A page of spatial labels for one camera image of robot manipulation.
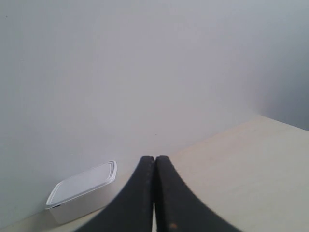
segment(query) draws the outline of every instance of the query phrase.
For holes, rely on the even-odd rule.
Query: wall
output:
[[[257,113],[309,129],[308,8],[1,1],[0,227],[110,159],[131,170]]]

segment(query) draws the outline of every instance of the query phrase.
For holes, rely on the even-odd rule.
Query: table surface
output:
[[[308,131],[259,116],[169,157],[189,188],[239,229],[309,231]],[[44,211],[0,232],[70,232],[98,212],[58,226]]]

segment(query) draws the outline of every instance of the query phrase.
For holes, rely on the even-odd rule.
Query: white plastic container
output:
[[[117,164],[110,161],[57,184],[46,202],[55,220],[66,223],[108,205],[115,197],[112,182]]]

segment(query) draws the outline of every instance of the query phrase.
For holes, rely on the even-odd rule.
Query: wooden surface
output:
[[[247,232],[309,231],[309,132],[258,117],[170,155],[190,189]],[[0,232],[66,232],[48,212]]]

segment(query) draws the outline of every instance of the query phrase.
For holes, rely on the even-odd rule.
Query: container lid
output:
[[[61,181],[49,195],[46,209],[61,205],[113,182],[116,172],[116,162],[110,161]]]

